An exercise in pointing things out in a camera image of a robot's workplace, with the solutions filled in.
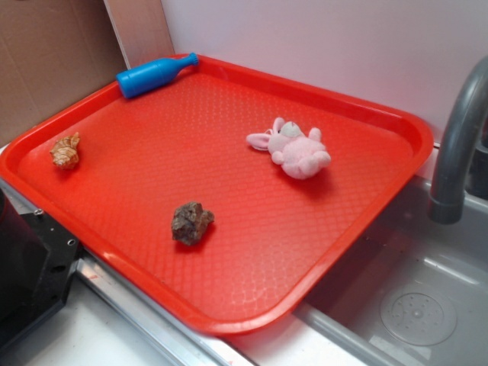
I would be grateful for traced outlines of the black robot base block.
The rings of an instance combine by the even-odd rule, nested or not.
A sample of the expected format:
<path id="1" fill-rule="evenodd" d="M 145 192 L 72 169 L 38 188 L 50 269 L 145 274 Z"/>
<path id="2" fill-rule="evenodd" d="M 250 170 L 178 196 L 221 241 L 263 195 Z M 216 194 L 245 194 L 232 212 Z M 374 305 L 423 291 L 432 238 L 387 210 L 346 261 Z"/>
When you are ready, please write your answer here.
<path id="1" fill-rule="evenodd" d="M 60 311 L 79 239 L 48 213 L 18 213 L 1 193 L 1 351 Z"/>

